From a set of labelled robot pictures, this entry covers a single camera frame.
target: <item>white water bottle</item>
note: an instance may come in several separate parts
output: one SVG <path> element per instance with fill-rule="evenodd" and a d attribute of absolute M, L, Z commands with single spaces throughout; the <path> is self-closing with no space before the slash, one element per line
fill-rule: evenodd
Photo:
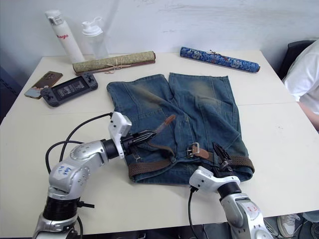
<path fill-rule="evenodd" d="M 84 57 L 76 43 L 69 25 L 64 20 L 59 10 L 49 10 L 45 12 L 46 17 L 51 23 L 52 29 L 60 40 L 66 54 L 70 57 L 72 63 L 83 62 Z"/>
<path fill-rule="evenodd" d="M 100 17 L 96 17 L 92 22 L 85 21 L 82 23 L 82 33 L 86 36 L 95 59 L 103 59 L 108 57 L 105 35 L 103 30 L 98 26 L 98 23 L 101 20 L 102 19 Z"/>

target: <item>phone case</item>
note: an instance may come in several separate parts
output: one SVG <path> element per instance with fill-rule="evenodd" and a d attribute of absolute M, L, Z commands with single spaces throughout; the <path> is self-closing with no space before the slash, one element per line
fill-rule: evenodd
<path fill-rule="evenodd" d="M 44 88 L 49 88 L 54 86 L 54 84 L 63 76 L 62 73 L 48 71 L 44 76 L 41 77 L 29 90 L 27 90 L 24 95 L 34 98 L 40 99 L 41 94 L 40 91 Z"/>

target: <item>table surface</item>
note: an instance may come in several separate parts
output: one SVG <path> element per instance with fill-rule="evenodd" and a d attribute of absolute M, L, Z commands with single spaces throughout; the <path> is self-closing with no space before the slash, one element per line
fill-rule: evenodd
<path fill-rule="evenodd" d="M 260 51 L 222 52 L 254 61 L 258 73 L 197 62 L 177 53 L 159 53 L 156 63 L 94 74 L 99 88 L 57 108 L 23 93 L 47 71 L 63 73 L 58 83 L 75 74 L 66 57 L 43 57 L 0 126 L 0 237 L 32 236 L 47 196 L 44 155 L 81 122 L 113 111 L 106 86 L 113 81 L 169 72 L 229 76 L 238 105 L 242 137 L 256 172 L 241 189 L 265 217 L 319 209 L 319 135 L 286 91 Z M 90 142 L 109 138 L 109 119 L 95 120 L 72 137 Z M 74 145 L 67 147 L 69 152 Z M 51 152 L 51 166 L 60 148 Z M 91 176 L 81 199 L 95 209 L 80 208 L 85 234 L 133 231 L 188 225 L 189 187 L 145 185 L 129 180 L 124 160 L 115 158 Z M 193 196 L 194 224 L 226 221 L 217 194 Z"/>

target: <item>denim shorts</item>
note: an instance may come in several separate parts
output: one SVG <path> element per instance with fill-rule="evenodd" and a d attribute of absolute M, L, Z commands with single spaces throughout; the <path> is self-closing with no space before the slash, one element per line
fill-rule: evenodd
<path fill-rule="evenodd" d="M 126 156 L 130 164 L 158 162 L 168 158 L 170 164 L 160 170 L 131 177 L 139 183 L 188 184 L 192 173 L 202 163 L 218 166 L 200 157 L 188 157 L 187 148 L 198 142 L 200 148 L 213 152 L 213 142 L 229 155 L 248 157 L 241 138 L 238 109 L 228 77 L 190 76 L 170 73 L 169 81 L 158 74 L 132 82 L 112 82 L 107 86 L 115 109 L 132 121 L 131 133 L 155 130 L 170 115 L 175 120 L 156 135 L 152 144 L 138 146 L 139 161 Z M 168 146 L 172 154 L 152 145 Z M 233 167 L 241 181 L 252 177 L 249 167 Z"/>

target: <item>white shirt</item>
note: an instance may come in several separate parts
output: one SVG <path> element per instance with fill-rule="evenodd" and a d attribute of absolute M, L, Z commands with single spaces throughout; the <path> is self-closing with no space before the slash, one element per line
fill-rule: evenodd
<path fill-rule="evenodd" d="M 284 84 L 296 101 L 319 115 L 319 40 L 296 58 L 289 68 Z"/>

